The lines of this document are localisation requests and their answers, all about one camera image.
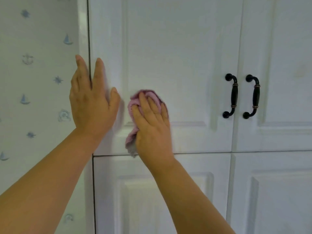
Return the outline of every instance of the forearm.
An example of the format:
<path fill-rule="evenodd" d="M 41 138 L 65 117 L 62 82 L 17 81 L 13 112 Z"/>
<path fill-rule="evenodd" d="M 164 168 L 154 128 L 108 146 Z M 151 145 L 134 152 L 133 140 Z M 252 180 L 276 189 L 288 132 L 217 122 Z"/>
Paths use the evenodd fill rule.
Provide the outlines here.
<path fill-rule="evenodd" d="M 0 196 L 0 233 L 54 233 L 99 141 L 74 130 Z"/>
<path fill-rule="evenodd" d="M 175 160 L 166 172 L 154 175 L 178 234 L 234 232 L 200 188 Z"/>

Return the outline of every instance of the bare skin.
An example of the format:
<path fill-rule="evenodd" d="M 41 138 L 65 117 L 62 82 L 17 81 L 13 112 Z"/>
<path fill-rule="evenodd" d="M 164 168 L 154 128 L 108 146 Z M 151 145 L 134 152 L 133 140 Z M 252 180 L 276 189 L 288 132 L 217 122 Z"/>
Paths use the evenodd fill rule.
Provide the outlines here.
<path fill-rule="evenodd" d="M 132 106 L 140 129 L 136 147 L 168 206 L 178 234 L 234 234 L 221 214 L 174 158 L 170 123 L 164 104 L 161 112 L 151 98 L 139 95 L 143 115 Z"/>
<path fill-rule="evenodd" d="M 120 96 L 105 98 L 104 64 L 97 59 L 92 83 L 84 60 L 77 55 L 70 101 L 76 129 L 36 166 L 0 196 L 0 233 L 54 233 L 78 178 L 91 154 L 113 126 Z M 164 105 L 140 94 L 143 115 L 133 106 L 140 129 L 138 153 L 154 176 L 178 234 L 234 232 L 174 158 L 170 124 Z"/>

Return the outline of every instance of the cabinet handle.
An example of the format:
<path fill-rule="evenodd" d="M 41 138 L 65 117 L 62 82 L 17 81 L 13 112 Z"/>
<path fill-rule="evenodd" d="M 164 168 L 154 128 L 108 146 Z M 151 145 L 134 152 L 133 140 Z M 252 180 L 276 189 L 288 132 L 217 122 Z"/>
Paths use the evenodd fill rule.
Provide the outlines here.
<path fill-rule="evenodd" d="M 231 81 L 233 80 L 233 86 L 232 86 L 232 94 L 231 94 L 231 112 L 227 112 L 225 111 L 222 116 L 223 118 L 229 118 L 230 116 L 232 116 L 235 112 L 235 108 L 236 108 L 236 104 L 237 104 L 237 97 L 238 97 L 238 83 L 237 83 L 237 79 L 235 76 L 233 76 L 232 74 L 226 74 L 225 79 L 227 81 Z"/>
<path fill-rule="evenodd" d="M 258 104 L 259 104 L 259 99 L 260 99 L 260 84 L 259 84 L 259 80 L 258 80 L 257 77 L 252 76 L 251 74 L 246 76 L 246 81 L 247 82 L 252 82 L 252 80 L 255 81 L 254 93 L 252 95 L 252 104 L 253 104 L 252 108 L 253 108 L 253 111 L 252 111 L 251 114 L 249 112 L 244 112 L 243 113 L 243 118 L 244 119 L 248 119 L 248 118 L 254 116 L 255 113 L 257 112 L 257 109 L 258 109 Z"/>

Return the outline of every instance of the pink towel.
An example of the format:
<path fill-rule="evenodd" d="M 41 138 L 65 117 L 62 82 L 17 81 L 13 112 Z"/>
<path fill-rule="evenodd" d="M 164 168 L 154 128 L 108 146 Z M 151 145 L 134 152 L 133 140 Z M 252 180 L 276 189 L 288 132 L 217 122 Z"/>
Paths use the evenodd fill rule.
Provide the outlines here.
<path fill-rule="evenodd" d="M 140 90 L 140 91 L 136 92 L 132 97 L 130 97 L 131 100 L 128 104 L 129 115 L 130 115 L 134 124 L 135 124 L 135 120 L 133 118 L 133 113 L 132 113 L 132 108 L 131 108 L 132 105 L 137 105 L 141 114 L 143 114 L 141 104 L 140 104 L 140 100 L 138 98 L 138 95 L 141 92 L 143 92 L 145 94 L 146 98 L 150 97 L 152 100 L 154 100 L 155 104 L 158 107 L 159 112 L 161 111 L 160 105 L 161 105 L 161 103 L 163 103 L 163 101 L 160 99 L 160 97 L 158 97 L 158 95 L 153 90 Z M 139 129 L 138 129 L 137 125 L 135 124 L 135 127 L 133 128 L 133 130 L 129 133 L 129 135 L 126 138 L 126 149 L 128 150 L 128 153 L 131 154 L 132 157 L 135 157 L 135 154 L 137 152 L 136 147 L 135 147 L 135 140 L 136 140 L 136 134 L 138 131 L 139 131 Z"/>

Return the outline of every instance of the wallpaper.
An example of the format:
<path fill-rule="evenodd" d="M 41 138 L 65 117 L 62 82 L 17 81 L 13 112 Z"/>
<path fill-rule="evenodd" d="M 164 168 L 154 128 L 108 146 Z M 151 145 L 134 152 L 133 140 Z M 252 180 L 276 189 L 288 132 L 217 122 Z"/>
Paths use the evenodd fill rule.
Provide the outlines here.
<path fill-rule="evenodd" d="M 74 128 L 77 0 L 0 0 L 0 193 Z M 86 233 L 83 175 L 56 233 Z"/>

